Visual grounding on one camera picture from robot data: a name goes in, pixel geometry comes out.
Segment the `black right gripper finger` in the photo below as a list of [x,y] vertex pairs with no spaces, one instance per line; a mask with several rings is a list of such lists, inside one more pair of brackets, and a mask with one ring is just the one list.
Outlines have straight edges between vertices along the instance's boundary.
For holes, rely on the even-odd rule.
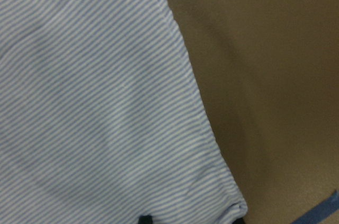
[[153,224],[153,216],[152,215],[140,216],[139,224]]

